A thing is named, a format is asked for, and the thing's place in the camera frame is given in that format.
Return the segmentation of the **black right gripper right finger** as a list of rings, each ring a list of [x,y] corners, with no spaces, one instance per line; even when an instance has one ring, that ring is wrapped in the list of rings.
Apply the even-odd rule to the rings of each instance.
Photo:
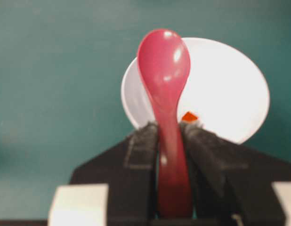
[[[291,163],[181,122],[199,218],[219,226],[291,226]]]

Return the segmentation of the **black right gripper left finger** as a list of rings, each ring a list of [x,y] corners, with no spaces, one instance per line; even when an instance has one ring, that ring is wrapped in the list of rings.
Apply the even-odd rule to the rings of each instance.
[[[155,209],[158,127],[149,123],[78,166],[56,189],[50,226],[145,226]]]

